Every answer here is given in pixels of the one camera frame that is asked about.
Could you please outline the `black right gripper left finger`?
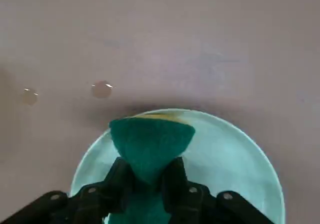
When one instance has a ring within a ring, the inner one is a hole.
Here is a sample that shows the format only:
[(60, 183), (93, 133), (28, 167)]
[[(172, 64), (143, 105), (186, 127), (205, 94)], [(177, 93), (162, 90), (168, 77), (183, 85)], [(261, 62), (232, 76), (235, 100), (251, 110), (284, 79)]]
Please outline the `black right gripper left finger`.
[(124, 212), (134, 180), (130, 165), (118, 157), (104, 180), (84, 185), (74, 196), (47, 192), (3, 223), (103, 223), (109, 214)]

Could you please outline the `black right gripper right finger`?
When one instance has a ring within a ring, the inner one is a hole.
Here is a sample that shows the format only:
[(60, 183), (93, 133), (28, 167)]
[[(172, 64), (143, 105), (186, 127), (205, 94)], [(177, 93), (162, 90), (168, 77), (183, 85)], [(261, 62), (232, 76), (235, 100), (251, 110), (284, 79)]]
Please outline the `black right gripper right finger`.
[(227, 190), (212, 196), (207, 186), (188, 181), (181, 157), (161, 175), (163, 206), (169, 223), (272, 223), (239, 193)]

